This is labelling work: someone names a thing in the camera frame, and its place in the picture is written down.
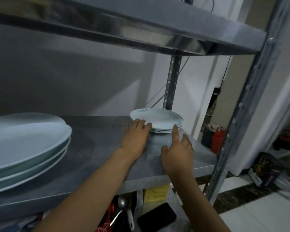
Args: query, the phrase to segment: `metal shelving unit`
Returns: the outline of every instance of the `metal shelving unit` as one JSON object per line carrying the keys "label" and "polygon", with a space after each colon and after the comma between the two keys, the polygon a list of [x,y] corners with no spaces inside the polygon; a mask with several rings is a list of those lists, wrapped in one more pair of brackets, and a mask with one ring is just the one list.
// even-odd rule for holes
{"label": "metal shelving unit", "polygon": [[[216,156],[189,136],[195,149],[194,175],[213,173],[210,185],[205,189],[206,196],[213,202],[227,174],[226,163],[247,129],[269,71],[277,59],[282,33],[286,23],[290,22],[290,0],[278,1],[267,33],[194,7],[191,5],[193,0],[182,2],[1,0],[0,24],[172,55],[167,73],[165,109],[172,108],[182,56],[256,54],[218,162]],[[15,188],[13,193],[0,193],[0,218],[55,207],[106,161],[107,153],[118,146],[126,117],[67,117],[65,120],[73,128],[66,157],[36,181]],[[159,155],[160,147],[170,140],[169,135],[150,135],[146,153],[131,168],[118,194],[169,182]]]}

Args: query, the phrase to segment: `black phone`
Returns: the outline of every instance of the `black phone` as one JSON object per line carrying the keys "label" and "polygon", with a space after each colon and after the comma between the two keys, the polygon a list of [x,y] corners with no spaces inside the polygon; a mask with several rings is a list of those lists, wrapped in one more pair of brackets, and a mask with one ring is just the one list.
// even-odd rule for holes
{"label": "black phone", "polygon": [[161,204],[137,219],[142,232],[155,232],[176,220],[176,214],[168,203]]}

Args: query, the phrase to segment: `yellow label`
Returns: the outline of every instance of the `yellow label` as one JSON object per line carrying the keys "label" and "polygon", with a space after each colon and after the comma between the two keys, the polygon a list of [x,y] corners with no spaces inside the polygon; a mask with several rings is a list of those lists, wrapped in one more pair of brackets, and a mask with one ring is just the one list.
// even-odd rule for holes
{"label": "yellow label", "polygon": [[145,189],[144,203],[166,200],[170,184]]}

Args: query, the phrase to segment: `metal ladle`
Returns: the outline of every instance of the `metal ladle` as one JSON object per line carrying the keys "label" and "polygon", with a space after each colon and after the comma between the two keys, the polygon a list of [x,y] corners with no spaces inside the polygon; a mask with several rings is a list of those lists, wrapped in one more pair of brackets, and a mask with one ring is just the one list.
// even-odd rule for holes
{"label": "metal ladle", "polygon": [[119,213],[115,216],[115,218],[110,223],[110,226],[115,222],[116,218],[120,215],[122,211],[127,211],[130,209],[130,199],[126,197],[125,195],[119,195],[118,196],[118,206],[120,208]]}

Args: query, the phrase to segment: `red bag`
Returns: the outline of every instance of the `red bag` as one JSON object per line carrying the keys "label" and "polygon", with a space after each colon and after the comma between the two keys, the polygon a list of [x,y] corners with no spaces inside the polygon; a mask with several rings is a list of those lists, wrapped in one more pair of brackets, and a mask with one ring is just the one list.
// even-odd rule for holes
{"label": "red bag", "polygon": [[218,127],[216,129],[216,132],[212,136],[211,151],[214,152],[215,154],[218,154],[226,133],[226,131],[222,131],[221,129],[222,127]]}

